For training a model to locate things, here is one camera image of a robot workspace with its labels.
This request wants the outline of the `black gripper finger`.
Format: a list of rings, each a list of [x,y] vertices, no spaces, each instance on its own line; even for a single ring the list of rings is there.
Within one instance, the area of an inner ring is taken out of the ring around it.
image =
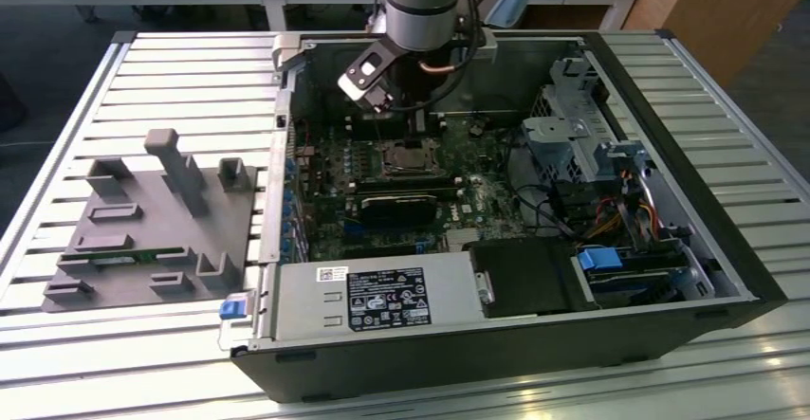
[[[424,109],[409,111],[406,113],[408,136],[406,140],[420,140],[428,131],[426,111]]]

